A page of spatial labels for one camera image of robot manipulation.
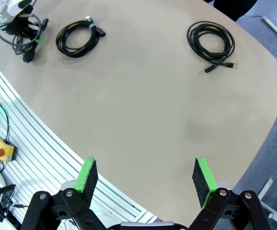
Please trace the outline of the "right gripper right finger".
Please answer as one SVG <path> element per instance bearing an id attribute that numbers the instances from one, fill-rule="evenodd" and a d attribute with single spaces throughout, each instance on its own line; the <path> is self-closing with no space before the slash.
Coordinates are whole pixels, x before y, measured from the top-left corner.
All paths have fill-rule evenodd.
<path id="1" fill-rule="evenodd" d="M 235 230 L 271 229 L 257 194 L 219 187 L 205 158 L 196 158 L 192 179 L 201 211 L 190 230 L 212 230 L 219 219 L 228 219 Z"/>

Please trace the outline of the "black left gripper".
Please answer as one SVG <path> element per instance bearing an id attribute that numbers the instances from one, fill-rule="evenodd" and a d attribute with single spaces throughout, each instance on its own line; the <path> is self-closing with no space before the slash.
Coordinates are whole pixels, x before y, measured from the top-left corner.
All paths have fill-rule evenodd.
<path id="1" fill-rule="evenodd" d="M 41 32 L 37 33 L 36 29 L 30 27 L 33 23 L 29 21 L 29 18 L 33 18 L 32 15 L 27 15 L 25 17 L 17 16 L 11 23 L 9 23 L 5 28 L 3 28 L 3 32 L 8 35 L 20 35 L 20 36 L 35 36 L 36 39 L 32 43 L 32 50 L 35 51 L 37 46 L 42 43 L 42 31 L 44 31 L 47 27 L 48 18 L 45 18 L 41 23 Z"/>

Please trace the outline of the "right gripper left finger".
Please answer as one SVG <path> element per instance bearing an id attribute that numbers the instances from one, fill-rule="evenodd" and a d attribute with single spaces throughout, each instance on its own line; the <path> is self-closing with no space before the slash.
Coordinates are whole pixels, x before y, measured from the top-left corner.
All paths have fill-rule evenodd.
<path id="1" fill-rule="evenodd" d="M 57 230 L 62 220 L 72 219 L 80 230 L 104 230 L 105 225 L 90 209 L 98 181 L 96 160 L 84 160 L 74 185 L 55 195 L 37 191 L 23 219 L 22 230 Z"/>

